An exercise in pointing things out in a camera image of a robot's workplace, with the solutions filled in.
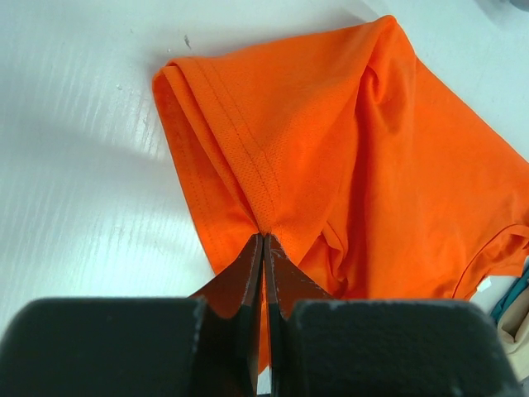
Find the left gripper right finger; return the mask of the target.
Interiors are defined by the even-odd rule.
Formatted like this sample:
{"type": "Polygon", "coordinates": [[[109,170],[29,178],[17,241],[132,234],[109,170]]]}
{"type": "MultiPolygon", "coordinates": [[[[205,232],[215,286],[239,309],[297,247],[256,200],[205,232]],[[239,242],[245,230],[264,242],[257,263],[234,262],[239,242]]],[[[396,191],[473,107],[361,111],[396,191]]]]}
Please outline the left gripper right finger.
{"type": "Polygon", "coordinates": [[[520,396],[489,317],[459,300],[333,299],[264,239],[274,396],[520,396]]]}

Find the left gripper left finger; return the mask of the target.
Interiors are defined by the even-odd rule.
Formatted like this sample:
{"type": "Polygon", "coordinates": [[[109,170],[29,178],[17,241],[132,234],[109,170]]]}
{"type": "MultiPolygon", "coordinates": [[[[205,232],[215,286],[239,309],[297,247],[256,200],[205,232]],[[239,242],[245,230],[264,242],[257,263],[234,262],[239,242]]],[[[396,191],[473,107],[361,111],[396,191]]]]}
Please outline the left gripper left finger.
{"type": "Polygon", "coordinates": [[[51,298],[1,341],[4,396],[254,396],[264,240],[187,298],[51,298]]]}

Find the orange t shirt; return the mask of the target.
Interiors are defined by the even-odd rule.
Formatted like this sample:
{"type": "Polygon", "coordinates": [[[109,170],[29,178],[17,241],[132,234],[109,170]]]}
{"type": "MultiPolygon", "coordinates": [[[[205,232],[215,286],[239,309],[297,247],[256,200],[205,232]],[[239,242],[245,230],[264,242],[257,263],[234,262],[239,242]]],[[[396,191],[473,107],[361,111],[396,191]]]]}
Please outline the orange t shirt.
{"type": "Polygon", "coordinates": [[[152,81],[215,272],[273,234],[338,299],[469,299],[528,254],[528,164],[395,18],[181,57],[152,81]]]}

